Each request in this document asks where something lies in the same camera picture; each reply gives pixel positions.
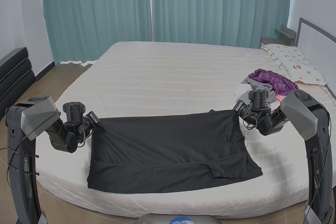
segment patterned pillow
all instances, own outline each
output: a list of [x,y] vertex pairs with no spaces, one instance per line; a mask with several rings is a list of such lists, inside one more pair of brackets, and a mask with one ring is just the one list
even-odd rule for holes
[[291,81],[301,81],[306,84],[325,86],[327,84],[323,75],[318,71],[297,47],[280,44],[261,46],[275,60],[285,77]]

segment baseboard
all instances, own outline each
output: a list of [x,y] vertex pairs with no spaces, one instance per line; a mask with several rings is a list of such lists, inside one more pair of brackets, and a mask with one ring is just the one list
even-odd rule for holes
[[47,74],[51,69],[55,67],[55,63],[51,62],[47,67],[45,67],[41,72],[35,76],[35,81],[39,81],[45,74]]

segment purple satin garment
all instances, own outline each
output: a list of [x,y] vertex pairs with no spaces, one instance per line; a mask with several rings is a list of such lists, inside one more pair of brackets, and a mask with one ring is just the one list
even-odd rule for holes
[[284,76],[272,71],[266,71],[264,69],[255,70],[254,73],[249,75],[249,78],[271,85],[275,94],[286,96],[291,91],[299,89],[299,87],[294,82],[291,82],[288,78],[285,78]]

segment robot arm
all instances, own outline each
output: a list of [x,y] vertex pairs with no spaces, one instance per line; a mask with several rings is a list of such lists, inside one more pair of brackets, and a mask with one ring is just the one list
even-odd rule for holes
[[266,92],[250,93],[250,106],[239,101],[233,110],[262,135],[279,132],[286,122],[292,123],[306,146],[309,200],[305,211],[305,224],[329,223],[333,208],[330,206],[332,155],[328,111],[308,93],[295,90],[270,113],[270,108],[266,107]]
[[99,123],[91,111],[86,116],[80,102],[63,105],[67,121],[63,123],[50,96],[36,96],[16,104],[6,111],[7,155],[9,179],[18,224],[47,223],[40,208],[35,158],[36,137],[46,131],[51,145],[59,151],[73,153],[79,143],[84,143],[91,130]]

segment white label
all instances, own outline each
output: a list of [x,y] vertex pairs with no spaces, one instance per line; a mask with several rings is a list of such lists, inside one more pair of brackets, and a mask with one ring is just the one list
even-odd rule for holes
[[236,107],[236,109],[235,109],[235,111],[238,111],[241,107],[242,107],[242,105],[243,105],[243,102],[242,101],[240,101],[240,104],[239,105],[237,105],[237,107]]
[[94,122],[98,123],[98,120],[92,113],[90,113],[90,117],[93,119]]

